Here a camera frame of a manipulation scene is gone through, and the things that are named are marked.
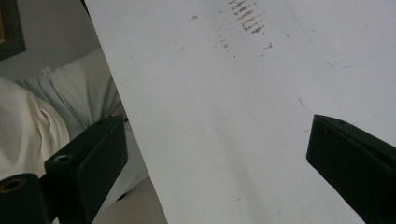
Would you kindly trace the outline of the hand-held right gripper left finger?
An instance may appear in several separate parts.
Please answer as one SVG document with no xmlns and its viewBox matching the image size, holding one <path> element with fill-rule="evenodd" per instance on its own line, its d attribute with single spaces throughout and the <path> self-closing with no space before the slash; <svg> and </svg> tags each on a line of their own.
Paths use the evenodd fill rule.
<svg viewBox="0 0 396 224">
<path fill-rule="evenodd" d="M 92 224 L 127 161 L 122 116 L 94 123 L 45 161 L 60 224 Z"/>
</svg>

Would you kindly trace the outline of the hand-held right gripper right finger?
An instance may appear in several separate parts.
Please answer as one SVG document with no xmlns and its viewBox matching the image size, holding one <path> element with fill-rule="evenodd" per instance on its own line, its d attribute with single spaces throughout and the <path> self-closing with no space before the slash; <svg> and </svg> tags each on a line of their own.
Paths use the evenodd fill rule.
<svg viewBox="0 0 396 224">
<path fill-rule="evenodd" d="M 306 159 L 366 224 L 396 224 L 396 147 L 315 115 Z"/>
</svg>

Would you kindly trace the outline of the pale green cloth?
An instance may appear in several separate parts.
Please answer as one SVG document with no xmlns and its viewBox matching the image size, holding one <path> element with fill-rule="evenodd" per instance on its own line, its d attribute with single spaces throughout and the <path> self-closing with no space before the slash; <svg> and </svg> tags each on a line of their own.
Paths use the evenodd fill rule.
<svg viewBox="0 0 396 224">
<path fill-rule="evenodd" d="M 37 77 L 19 80 L 20 86 L 51 105 L 74 139 L 95 122 L 121 111 L 120 96 L 101 49 Z M 126 128 L 129 160 L 102 205 L 109 207 L 149 176 L 131 127 Z"/>
</svg>

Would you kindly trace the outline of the cream cloth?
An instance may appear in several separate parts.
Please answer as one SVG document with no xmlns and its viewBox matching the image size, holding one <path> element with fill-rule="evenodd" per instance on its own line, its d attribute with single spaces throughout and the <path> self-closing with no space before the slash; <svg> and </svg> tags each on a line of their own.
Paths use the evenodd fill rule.
<svg viewBox="0 0 396 224">
<path fill-rule="evenodd" d="M 0 77 L 0 180 L 25 173 L 41 177 L 44 162 L 69 141 L 51 105 Z"/>
</svg>

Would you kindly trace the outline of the dark picture frame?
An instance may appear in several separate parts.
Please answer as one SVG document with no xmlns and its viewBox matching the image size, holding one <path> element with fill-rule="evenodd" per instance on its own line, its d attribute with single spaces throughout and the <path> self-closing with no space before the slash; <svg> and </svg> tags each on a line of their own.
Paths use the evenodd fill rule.
<svg viewBox="0 0 396 224">
<path fill-rule="evenodd" d="M 0 0 L 0 62 L 25 51 L 17 0 Z"/>
</svg>

